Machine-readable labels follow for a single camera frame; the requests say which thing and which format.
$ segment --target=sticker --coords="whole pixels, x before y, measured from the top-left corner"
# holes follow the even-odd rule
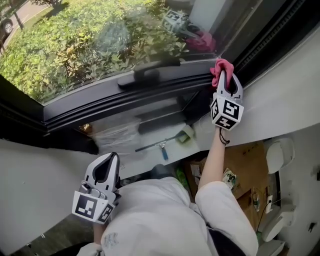
[[[181,17],[181,15],[175,11],[170,10],[166,15],[166,17],[168,17],[169,19],[173,20],[173,21],[177,21],[179,20],[179,18]]]
[[[200,166],[197,164],[190,164],[192,175],[195,177],[201,177]]]
[[[114,209],[114,207],[112,205],[107,204],[106,207],[104,208],[102,214],[98,218],[98,221],[105,222],[108,219],[108,217],[111,214],[113,209]]]
[[[232,101],[225,100],[223,113],[234,119],[239,119],[239,106]]]
[[[81,194],[76,204],[75,213],[93,219],[96,206],[96,199]]]
[[[215,122],[215,124],[227,130],[230,130],[236,124],[236,122],[224,116],[220,116],[220,118]]]
[[[233,189],[236,184],[237,175],[235,175],[229,168],[226,168],[223,173],[222,181],[227,184],[229,189]]]
[[[198,177],[194,177],[194,182],[197,186],[199,186],[200,179]]]
[[[169,23],[167,20],[163,20],[162,25],[168,31],[171,31],[173,29],[173,25],[171,23]]]
[[[218,113],[219,113],[219,111],[218,111],[218,102],[217,102],[217,99],[215,99],[213,104],[212,104],[212,107],[211,107],[212,120],[214,120],[216,118]]]

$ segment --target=plastic bag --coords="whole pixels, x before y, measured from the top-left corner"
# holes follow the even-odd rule
[[[120,158],[135,153],[141,147],[140,122],[139,118],[119,113],[91,123],[91,136],[99,147],[99,153],[116,152]]]

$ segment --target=white shirt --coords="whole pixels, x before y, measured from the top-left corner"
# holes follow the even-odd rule
[[[257,254],[256,234],[223,182],[203,186],[195,196],[196,204],[173,177],[135,182],[120,188],[119,193],[122,197],[103,233],[101,247],[90,243],[78,256],[95,256],[97,251],[106,256],[218,255],[206,223],[246,255]]]

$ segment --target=pink cloth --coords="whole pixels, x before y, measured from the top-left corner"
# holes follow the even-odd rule
[[[223,58],[218,58],[216,60],[215,67],[210,68],[211,74],[214,75],[214,78],[212,79],[212,86],[217,88],[221,70],[225,70],[226,72],[226,88],[229,89],[229,84],[234,72],[234,65]]]
[[[216,47],[216,40],[212,38],[212,35],[209,32],[197,31],[201,38],[189,38],[185,42],[189,47],[196,49],[197,51],[209,51],[213,52]]]

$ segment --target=sleeve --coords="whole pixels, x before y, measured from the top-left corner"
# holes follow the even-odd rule
[[[100,244],[88,243],[80,249],[76,256],[105,256]]]
[[[195,203],[211,228],[224,233],[246,255],[257,254],[256,233],[225,183],[214,181],[206,184],[196,193]]]

